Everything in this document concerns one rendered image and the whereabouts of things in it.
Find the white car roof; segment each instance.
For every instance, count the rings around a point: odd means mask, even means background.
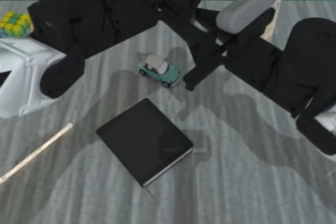
[[[148,55],[144,61],[145,64],[147,63],[155,69],[159,68],[164,62],[164,59],[160,58],[157,55]]]

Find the toy car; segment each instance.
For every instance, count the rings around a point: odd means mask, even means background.
[[[139,64],[139,73],[142,76],[147,76],[161,82],[166,88],[175,85],[181,76],[181,72],[176,67],[168,64],[164,59],[156,55],[148,55]]]

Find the notebook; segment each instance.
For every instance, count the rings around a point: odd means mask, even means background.
[[[142,187],[193,150],[193,143],[148,98],[106,123],[97,134]]]

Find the book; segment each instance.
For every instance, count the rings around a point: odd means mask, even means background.
[[[97,129],[97,134],[142,187],[193,150],[193,143],[145,98]]]

